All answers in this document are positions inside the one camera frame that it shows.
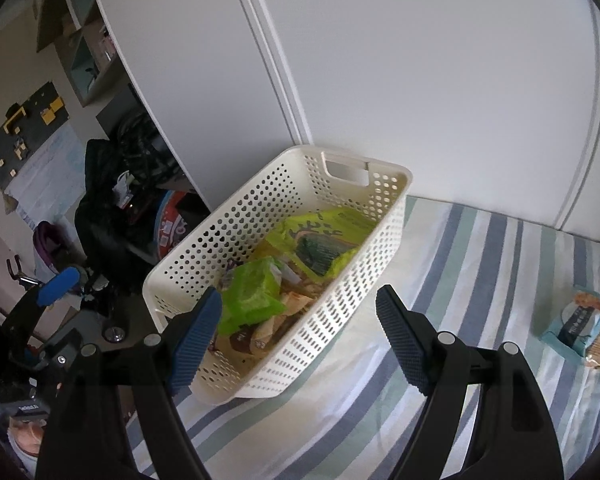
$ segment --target blue gripper pad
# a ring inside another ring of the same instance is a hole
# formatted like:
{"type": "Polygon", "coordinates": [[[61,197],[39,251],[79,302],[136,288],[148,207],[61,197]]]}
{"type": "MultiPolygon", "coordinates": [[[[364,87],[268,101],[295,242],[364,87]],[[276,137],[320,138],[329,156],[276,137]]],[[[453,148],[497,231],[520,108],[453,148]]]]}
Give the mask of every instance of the blue gripper pad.
{"type": "Polygon", "coordinates": [[[391,285],[378,290],[376,314],[407,382],[428,396],[434,386],[427,365],[435,329],[424,314],[408,311],[391,285]]]}
{"type": "Polygon", "coordinates": [[[40,287],[36,303],[38,306],[49,306],[62,298],[80,281],[80,272],[75,267],[67,267],[60,274],[40,287]]]}
{"type": "Polygon", "coordinates": [[[168,381],[172,393],[183,386],[189,386],[198,371],[198,366],[205,356],[206,348],[216,332],[222,314],[220,293],[210,287],[202,295],[194,310],[198,311],[197,315],[173,352],[171,375],[168,381]]]}

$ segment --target blue package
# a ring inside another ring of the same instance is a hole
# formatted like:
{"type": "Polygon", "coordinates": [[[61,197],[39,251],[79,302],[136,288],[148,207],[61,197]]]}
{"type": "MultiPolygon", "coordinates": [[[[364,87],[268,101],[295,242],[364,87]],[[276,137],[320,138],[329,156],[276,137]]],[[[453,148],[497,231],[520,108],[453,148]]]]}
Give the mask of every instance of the blue package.
{"type": "Polygon", "coordinates": [[[576,286],[573,299],[556,317],[540,340],[561,356],[581,362],[600,333],[600,295],[576,286]]]}

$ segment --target blue handle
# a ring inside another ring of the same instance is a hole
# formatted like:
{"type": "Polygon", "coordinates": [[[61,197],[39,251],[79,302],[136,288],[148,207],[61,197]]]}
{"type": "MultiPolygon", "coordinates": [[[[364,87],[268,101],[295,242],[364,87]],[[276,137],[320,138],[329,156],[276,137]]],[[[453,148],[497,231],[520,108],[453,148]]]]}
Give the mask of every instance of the blue handle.
{"type": "Polygon", "coordinates": [[[77,283],[80,282],[80,272],[75,267],[67,267],[50,282],[40,288],[36,303],[38,306],[49,306],[62,298],[77,283]]]}

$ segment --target bed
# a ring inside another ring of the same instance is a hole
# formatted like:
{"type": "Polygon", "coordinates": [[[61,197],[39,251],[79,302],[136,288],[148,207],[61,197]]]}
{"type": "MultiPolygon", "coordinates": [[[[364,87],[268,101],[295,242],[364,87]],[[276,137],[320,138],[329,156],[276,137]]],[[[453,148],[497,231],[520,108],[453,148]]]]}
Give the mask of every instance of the bed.
{"type": "MultiPolygon", "coordinates": [[[[517,343],[558,435],[566,477],[600,441],[600,370],[573,365],[538,341],[573,285],[600,293],[600,243],[467,206],[409,198],[390,283],[411,309],[467,344],[517,343]]],[[[373,290],[347,326],[280,396],[174,399],[214,479],[384,480],[407,444],[424,398],[406,383],[376,318],[373,290]]],[[[443,476],[458,471],[478,395],[470,387],[443,476]]],[[[129,441],[155,475],[136,418],[129,441]]]]}

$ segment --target metal screw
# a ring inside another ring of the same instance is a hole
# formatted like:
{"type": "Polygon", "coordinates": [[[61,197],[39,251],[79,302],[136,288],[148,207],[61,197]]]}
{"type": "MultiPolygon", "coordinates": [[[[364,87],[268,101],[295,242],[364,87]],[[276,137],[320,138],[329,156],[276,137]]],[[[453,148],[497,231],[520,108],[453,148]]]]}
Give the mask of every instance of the metal screw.
{"type": "Polygon", "coordinates": [[[162,341],[160,334],[149,334],[144,338],[144,344],[146,346],[156,346],[160,344],[160,341],[162,341]]]}
{"type": "Polygon", "coordinates": [[[104,331],[104,339],[110,343],[120,343],[125,336],[125,331],[119,326],[110,326],[104,331]]]}
{"type": "Polygon", "coordinates": [[[91,357],[93,354],[96,353],[96,345],[92,345],[92,344],[88,344],[82,347],[82,349],[80,350],[80,354],[83,357],[91,357]]]}
{"type": "Polygon", "coordinates": [[[440,341],[443,345],[452,345],[456,342],[456,336],[454,336],[451,332],[440,332],[438,334],[438,341],[440,341]]]}
{"type": "Polygon", "coordinates": [[[511,355],[517,354],[518,351],[520,350],[520,348],[518,348],[518,345],[516,345],[515,343],[512,343],[511,341],[507,341],[506,343],[504,343],[504,345],[502,345],[502,348],[504,349],[504,351],[507,354],[511,354],[511,355]]]}

